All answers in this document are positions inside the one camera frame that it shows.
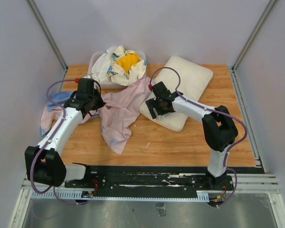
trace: yellow cloth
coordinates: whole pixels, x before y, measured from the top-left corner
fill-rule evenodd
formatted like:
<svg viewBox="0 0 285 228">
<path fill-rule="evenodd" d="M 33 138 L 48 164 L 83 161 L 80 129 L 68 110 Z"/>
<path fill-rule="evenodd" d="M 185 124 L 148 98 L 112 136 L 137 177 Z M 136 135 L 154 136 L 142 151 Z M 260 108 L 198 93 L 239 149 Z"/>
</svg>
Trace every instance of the yellow cloth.
<svg viewBox="0 0 285 228">
<path fill-rule="evenodd" d="M 130 67 L 139 62 L 139 55 L 136 53 L 128 54 L 122 57 L 117 64 L 120 65 L 126 73 L 129 73 Z"/>
</svg>

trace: laundry basket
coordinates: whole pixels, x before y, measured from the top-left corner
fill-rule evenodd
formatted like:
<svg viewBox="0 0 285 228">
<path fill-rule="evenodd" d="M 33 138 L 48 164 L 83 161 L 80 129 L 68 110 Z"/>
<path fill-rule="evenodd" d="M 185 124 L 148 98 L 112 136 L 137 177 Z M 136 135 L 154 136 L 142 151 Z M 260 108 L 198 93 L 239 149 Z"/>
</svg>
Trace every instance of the laundry basket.
<svg viewBox="0 0 285 228">
<path fill-rule="evenodd" d="M 102 55 L 104 54 L 105 52 L 95 52 L 92 57 L 91 57 L 91 60 L 90 60 L 90 63 L 89 63 L 89 69 L 87 71 L 87 74 L 91 74 L 91 70 L 92 70 L 92 66 L 95 64 L 95 62 L 97 61 L 97 59 Z M 140 58 L 146 58 L 146 55 L 143 53 L 143 52 L 136 52 Z M 100 83 L 100 86 L 102 89 L 125 89 L 127 86 L 124 86 L 124 85 L 119 85 L 119 84 L 116 84 L 114 82 L 111 82 L 111 81 L 103 81 Z"/>
</svg>

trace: gray floor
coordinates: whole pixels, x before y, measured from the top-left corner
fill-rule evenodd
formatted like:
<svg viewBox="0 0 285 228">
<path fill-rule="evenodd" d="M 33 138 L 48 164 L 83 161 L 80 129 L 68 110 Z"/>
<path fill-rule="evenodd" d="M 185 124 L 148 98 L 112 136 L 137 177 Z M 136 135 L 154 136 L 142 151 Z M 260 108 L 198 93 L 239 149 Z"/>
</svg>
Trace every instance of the gray floor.
<svg viewBox="0 0 285 228">
<path fill-rule="evenodd" d="M 220 209 L 207 203 L 167 202 L 162 212 L 156 202 L 94 200 L 85 206 L 65 206 L 55 199 L 33 199 L 23 228 L 277 227 L 266 194 L 236 195 Z"/>
</svg>

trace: wooden tabletop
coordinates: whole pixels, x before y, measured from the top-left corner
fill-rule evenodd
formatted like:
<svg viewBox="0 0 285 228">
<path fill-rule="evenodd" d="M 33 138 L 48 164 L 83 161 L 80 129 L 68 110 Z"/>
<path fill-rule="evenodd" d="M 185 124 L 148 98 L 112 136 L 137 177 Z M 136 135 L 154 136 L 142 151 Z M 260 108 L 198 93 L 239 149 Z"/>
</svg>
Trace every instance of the wooden tabletop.
<svg viewBox="0 0 285 228">
<path fill-rule="evenodd" d="M 152 75 L 163 65 L 149 65 L 147 75 Z M 229 112 L 242 119 L 235 92 L 226 65 L 203 65 L 213 71 L 200 102 L 210 106 L 224 105 Z M 88 65 L 71 65 L 66 79 L 87 75 Z M 77 84 L 66 82 L 63 91 L 74 91 Z M 103 89 L 102 94 L 118 92 Z M 239 136 L 244 135 L 242 126 L 236 123 Z M 140 115 L 130 126 L 130 136 L 121 155 L 110 150 L 100 131 L 101 120 L 95 118 L 80 124 L 74 130 L 64 148 L 62 159 L 65 164 L 78 162 L 89 165 L 175 165 L 207 166 L 210 148 L 205 142 L 202 125 L 188 118 L 181 132 L 173 132 Z M 255 166 L 248 139 L 234 147 L 228 159 L 228 166 Z"/>
</svg>

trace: blue cloth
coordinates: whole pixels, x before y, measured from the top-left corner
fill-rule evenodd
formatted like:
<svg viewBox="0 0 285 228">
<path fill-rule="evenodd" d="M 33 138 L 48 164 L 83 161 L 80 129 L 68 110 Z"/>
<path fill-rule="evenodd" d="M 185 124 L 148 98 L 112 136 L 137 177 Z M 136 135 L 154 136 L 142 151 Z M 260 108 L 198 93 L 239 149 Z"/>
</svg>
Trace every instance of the blue cloth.
<svg viewBox="0 0 285 228">
<path fill-rule="evenodd" d="M 70 98 L 71 94 L 72 94 L 71 91 L 60 92 L 57 94 L 52 94 L 51 99 L 54 102 L 63 105 Z M 58 107 L 57 105 L 53 104 L 50 101 L 47 101 L 47 111 L 48 112 L 52 111 L 53 109 L 57 107 Z"/>
</svg>

